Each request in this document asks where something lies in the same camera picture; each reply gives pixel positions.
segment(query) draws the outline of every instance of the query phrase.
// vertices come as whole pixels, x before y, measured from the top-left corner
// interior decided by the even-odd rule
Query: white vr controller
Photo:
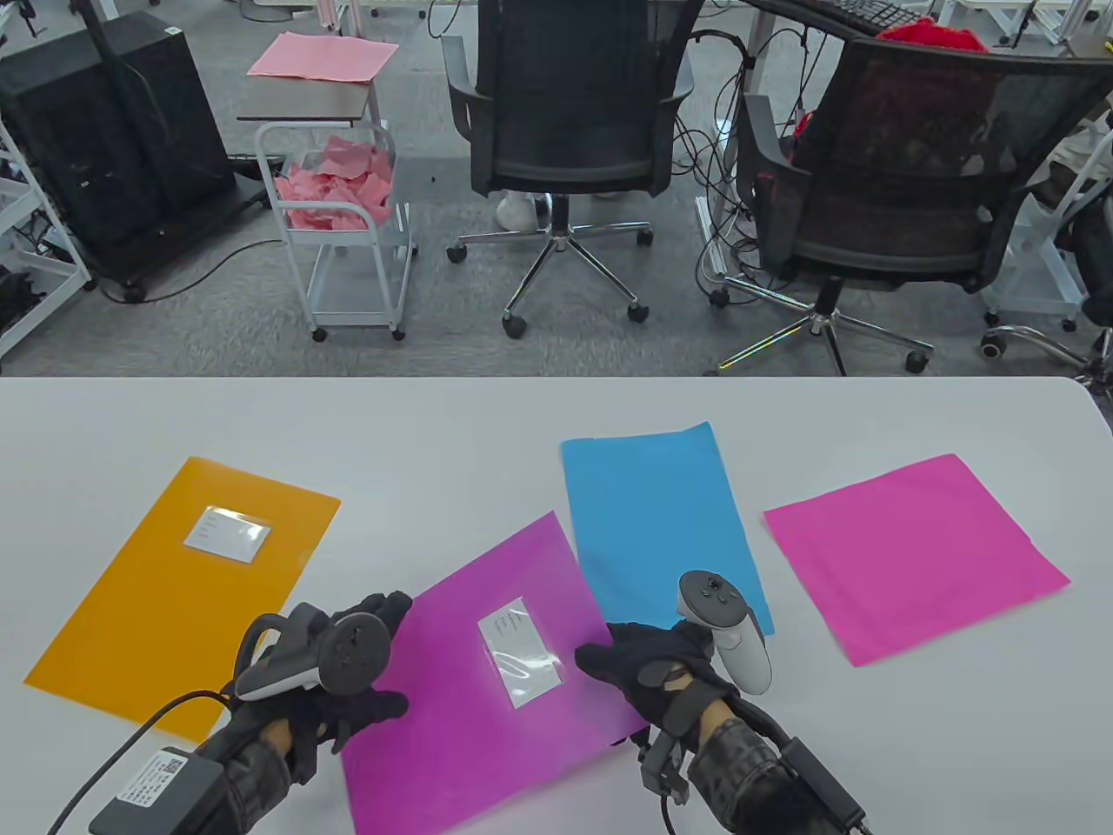
[[[710,571],[680,578],[680,617],[708,627],[715,649],[738,689],[760,696],[772,684],[772,664],[765,636],[746,598],[729,581]]]

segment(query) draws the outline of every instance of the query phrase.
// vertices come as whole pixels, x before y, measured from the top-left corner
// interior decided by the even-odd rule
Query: keyboard
[[[869,36],[915,23],[923,17],[885,0],[796,0],[796,4]]]

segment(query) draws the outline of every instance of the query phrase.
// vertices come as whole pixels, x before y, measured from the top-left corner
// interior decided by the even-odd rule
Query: blue folder
[[[671,627],[680,576],[702,569],[735,583],[772,635],[711,424],[565,441],[561,453],[580,568],[608,621]]]

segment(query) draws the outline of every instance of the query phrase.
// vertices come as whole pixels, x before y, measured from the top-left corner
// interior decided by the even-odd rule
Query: orange folder
[[[232,678],[250,622],[280,611],[339,500],[191,458],[55,638],[27,684],[144,723]],[[249,563],[185,544],[208,508],[270,528]],[[158,727],[195,743],[220,715],[195,700]]]

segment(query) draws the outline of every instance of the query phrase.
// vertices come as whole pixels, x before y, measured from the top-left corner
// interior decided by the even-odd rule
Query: black glove
[[[413,606],[406,595],[392,592],[390,597],[372,595],[352,609],[338,611],[331,618],[322,617],[309,626],[311,637],[345,615],[363,611],[375,615],[386,626],[391,638],[398,631],[402,619]],[[225,688],[232,692],[232,685]],[[378,692],[368,688],[355,696],[333,696],[321,687],[312,690],[298,688],[259,701],[240,701],[233,698],[232,719],[207,739],[197,753],[207,759],[227,764],[245,746],[255,741],[268,725],[282,719],[289,723],[294,748],[287,757],[290,778],[306,784],[317,773],[317,746],[335,740],[333,754],[338,754],[348,740],[366,728],[387,719],[397,719],[410,708],[401,692]]]
[[[618,687],[641,718],[661,727],[666,711],[680,690],[664,684],[682,667],[692,678],[721,688],[723,696],[737,688],[711,667],[712,637],[707,627],[681,620],[672,629],[641,623],[608,623],[612,647],[585,644],[575,650],[575,666],[594,679]],[[698,734],[681,741],[691,750]]]

